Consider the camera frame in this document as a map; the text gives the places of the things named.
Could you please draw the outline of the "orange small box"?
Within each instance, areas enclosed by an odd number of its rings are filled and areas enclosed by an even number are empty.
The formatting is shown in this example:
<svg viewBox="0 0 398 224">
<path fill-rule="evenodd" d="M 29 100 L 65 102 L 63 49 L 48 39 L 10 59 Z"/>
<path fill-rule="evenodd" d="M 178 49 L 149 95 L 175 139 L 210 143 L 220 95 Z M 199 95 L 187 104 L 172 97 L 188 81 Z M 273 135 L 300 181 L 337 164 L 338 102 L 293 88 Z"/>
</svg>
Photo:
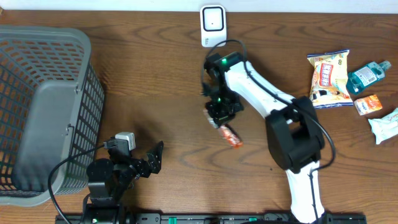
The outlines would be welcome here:
<svg viewBox="0 0 398 224">
<path fill-rule="evenodd" d="M 370 114 L 382 109 L 382 104 L 377 95 L 369 95 L 354 101 L 354 105 L 360 116 Z"/>
</svg>

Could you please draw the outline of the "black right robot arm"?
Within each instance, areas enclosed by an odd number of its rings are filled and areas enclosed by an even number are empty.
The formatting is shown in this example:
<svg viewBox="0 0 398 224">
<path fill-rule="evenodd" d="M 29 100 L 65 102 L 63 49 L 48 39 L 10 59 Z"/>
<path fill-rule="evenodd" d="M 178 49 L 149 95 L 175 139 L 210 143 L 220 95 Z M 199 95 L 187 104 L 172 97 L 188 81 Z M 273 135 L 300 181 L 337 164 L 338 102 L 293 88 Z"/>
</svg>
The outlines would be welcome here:
<svg viewBox="0 0 398 224">
<path fill-rule="evenodd" d="M 269 152 L 287 175 L 292 215 L 300 223 L 321 222 L 325 209 L 318 172 L 326 132 L 311 101 L 280 91 L 238 52 L 207 56 L 202 74 L 212 81 L 202 83 L 203 94 L 210 97 L 204 109 L 209 123 L 232 146 L 239 146 L 241 139 L 228 124 L 244 109 L 240 102 L 244 98 L 265 120 Z"/>
</svg>

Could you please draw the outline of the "yellow wet wipes bag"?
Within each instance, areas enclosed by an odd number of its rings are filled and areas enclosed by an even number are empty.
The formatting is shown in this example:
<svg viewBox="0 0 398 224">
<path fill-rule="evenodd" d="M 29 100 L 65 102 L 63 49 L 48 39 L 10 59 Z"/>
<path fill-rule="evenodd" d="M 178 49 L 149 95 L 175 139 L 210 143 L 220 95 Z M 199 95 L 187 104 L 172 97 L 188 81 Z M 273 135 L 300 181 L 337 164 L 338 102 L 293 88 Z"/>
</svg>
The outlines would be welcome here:
<svg viewBox="0 0 398 224">
<path fill-rule="evenodd" d="M 314 67 L 309 98 L 315 109 L 354 105 L 346 88 L 348 54 L 349 49 L 307 55 Z"/>
</svg>

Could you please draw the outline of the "red brown snack bar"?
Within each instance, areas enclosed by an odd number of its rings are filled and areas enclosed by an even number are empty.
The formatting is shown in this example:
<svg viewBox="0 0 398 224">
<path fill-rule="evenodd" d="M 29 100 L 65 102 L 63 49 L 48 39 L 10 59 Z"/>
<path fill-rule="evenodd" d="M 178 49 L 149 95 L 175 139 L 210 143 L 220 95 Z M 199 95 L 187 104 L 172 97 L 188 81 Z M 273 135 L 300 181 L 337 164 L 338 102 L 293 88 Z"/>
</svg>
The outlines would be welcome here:
<svg viewBox="0 0 398 224">
<path fill-rule="evenodd" d="M 243 140 L 238 136 L 238 134 L 234 131 L 232 127 L 230 127 L 228 124 L 223 124 L 221 126 L 218 126 L 214 119 L 209 115 L 208 110 L 204 109 L 203 110 L 204 115 L 206 116 L 208 122 L 218 130 L 220 136 L 227 140 L 228 144 L 233 147 L 233 148 L 239 148 L 243 145 Z"/>
</svg>

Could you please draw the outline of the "blue mouthwash bottle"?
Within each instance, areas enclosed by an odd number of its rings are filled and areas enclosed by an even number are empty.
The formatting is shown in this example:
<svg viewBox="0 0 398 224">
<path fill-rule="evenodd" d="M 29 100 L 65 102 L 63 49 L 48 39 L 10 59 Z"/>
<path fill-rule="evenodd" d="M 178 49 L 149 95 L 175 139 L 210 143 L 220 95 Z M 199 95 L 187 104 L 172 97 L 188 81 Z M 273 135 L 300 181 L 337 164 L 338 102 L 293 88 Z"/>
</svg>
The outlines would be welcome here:
<svg viewBox="0 0 398 224">
<path fill-rule="evenodd" d="M 377 63 L 370 62 L 360 69 L 348 74 L 347 90 L 358 95 L 366 88 L 383 80 L 386 77 L 386 71 L 391 68 L 391 63 L 387 60 Z"/>
</svg>

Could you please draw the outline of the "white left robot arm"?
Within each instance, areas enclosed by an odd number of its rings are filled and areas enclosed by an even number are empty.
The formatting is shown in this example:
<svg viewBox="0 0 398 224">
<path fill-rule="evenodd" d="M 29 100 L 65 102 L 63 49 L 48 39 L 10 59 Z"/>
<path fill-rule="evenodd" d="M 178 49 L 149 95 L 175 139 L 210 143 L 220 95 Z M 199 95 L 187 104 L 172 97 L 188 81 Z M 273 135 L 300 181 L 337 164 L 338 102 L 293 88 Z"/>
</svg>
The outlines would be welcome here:
<svg viewBox="0 0 398 224">
<path fill-rule="evenodd" d="M 91 202 L 84 209 L 81 223 L 135 223 L 134 215 L 121 202 L 134 182 L 158 174 L 162 165 L 164 142 L 146 152 L 147 159 L 132 157 L 126 140 L 111 138 L 104 142 L 109 158 L 97 159 L 87 170 Z"/>
</svg>

